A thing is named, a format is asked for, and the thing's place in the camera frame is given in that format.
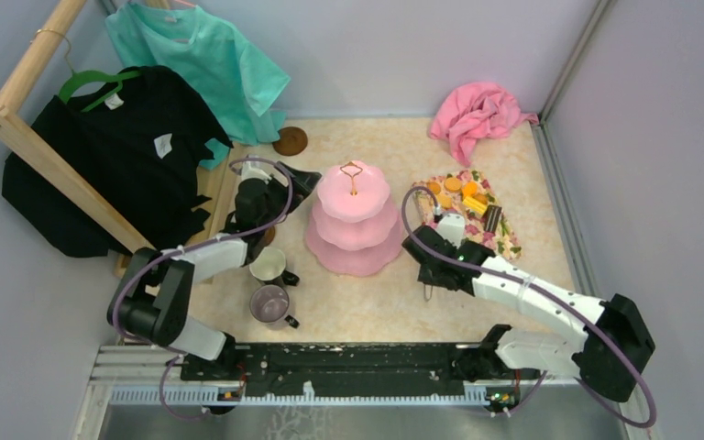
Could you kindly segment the pink cloth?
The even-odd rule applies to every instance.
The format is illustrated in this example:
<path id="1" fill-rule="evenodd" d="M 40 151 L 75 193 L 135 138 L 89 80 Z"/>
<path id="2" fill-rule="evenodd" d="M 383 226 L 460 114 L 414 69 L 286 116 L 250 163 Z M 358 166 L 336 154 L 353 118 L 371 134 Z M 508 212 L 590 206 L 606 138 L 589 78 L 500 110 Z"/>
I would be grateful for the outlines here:
<path id="1" fill-rule="evenodd" d="M 505 88 L 495 82 L 470 82 L 454 89 L 441 103 L 428 136 L 445 141 L 450 155 L 468 167 L 479 140 L 506 138 L 525 122 L 537 124 L 538 115 L 524 112 Z"/>

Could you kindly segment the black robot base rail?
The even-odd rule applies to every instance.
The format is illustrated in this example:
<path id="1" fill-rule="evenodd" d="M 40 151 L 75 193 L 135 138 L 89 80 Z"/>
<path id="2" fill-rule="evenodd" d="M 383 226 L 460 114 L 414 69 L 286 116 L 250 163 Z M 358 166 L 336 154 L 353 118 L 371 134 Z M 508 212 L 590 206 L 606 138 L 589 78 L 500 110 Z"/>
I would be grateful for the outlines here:
<path id="1" fill-rule="evenodd" d="M 297 396 L 306 382 L 318 397 L 460 396 L 467 382 L 539 375 L 506 367 L 481 343 L 239 343 L 220 360 L 181 364 L 182 380 L 243 380 L 248 397 Z"/>

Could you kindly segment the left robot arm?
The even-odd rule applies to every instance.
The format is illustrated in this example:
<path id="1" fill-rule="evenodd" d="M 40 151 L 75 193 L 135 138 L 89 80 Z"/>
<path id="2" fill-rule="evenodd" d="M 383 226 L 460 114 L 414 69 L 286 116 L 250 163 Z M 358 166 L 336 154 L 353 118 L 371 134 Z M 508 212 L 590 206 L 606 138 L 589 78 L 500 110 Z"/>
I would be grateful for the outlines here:
<path id="1" fill-rule="evenodd" d="M 235 338 L 189 315 L 193 286 L 255 261 L 267 231 L 308 199 L 322 179 L 318 171 L 272 161 L 284 177 L 279 181 L 263 170 L 265 164 L 266 159 L 253 157 L 233 161 L 230 168 L 240 182 L 218 233 L 188 247 L 143 247 L 133 254 L 106 313 L 118 334 L 201 358 L 204 370 L 218 380 L 236 372 Z"/>

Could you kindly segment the chocolate cake slice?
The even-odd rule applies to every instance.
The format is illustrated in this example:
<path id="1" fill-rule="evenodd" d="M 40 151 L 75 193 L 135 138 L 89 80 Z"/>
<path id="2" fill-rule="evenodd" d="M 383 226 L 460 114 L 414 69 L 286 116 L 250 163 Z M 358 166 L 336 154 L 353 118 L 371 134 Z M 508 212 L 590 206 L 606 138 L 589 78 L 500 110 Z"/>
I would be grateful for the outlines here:
<path id="1" fill-rule="evenodd" d="M 502 218 L 502 208 L 496 204 L 489 204 L 484 215 L 483 230 L 486 233 L 495 233 Z"/>

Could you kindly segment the pink three-tier cake stand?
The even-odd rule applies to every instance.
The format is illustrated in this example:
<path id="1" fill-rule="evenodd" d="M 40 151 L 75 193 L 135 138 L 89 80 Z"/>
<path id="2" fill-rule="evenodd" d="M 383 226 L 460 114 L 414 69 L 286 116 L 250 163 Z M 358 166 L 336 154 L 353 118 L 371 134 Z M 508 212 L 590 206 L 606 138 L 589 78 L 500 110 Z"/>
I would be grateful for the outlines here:
<path id="1" fill-rule="evenodd" d="M 381 169 L 361 160 L 335 165 L 316 193 L 305 242 L 323 267 L 367 277 L 399 256 L 402 216 Z"/>

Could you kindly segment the floral serving tray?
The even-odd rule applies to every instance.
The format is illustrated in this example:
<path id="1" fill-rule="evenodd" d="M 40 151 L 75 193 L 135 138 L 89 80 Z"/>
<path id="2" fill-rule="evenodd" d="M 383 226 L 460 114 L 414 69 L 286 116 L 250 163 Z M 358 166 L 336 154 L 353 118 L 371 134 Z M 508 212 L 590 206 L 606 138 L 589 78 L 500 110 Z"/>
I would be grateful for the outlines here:
<path id="1" fill-rule="evenodd" d="M 463 169 L 414 184 L 428 189 L 413 195 L 425 224 L 437 226 L 435 207 L 439 206 L 445 214 L 465 218 L 464 238 L 492 249 L 508 261 L 515 261 L 523 253 L 501 202 L 482 171 Z"/>

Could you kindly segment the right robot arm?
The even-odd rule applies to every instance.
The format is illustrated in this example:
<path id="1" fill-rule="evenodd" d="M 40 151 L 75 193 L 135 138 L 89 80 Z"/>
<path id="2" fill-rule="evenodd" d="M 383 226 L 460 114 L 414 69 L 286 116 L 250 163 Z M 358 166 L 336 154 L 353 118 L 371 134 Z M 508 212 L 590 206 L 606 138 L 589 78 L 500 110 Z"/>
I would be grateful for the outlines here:
<path id="1" fill-rule="evenodd" d="M 616 293 L 602 300 L 563 289 L 481 244 L 454 246 L 427 225 L 401 245 L 419 264 L 420 282 L 506 305 L 548 327 L 546 333 L 497 332 L 479 353 L 488 376 L 502 378 L 511 369 L 545 370 L 574 377 L 614 402 L 628 401 L 643 385 L 655 342 L 632 299 Z"/>

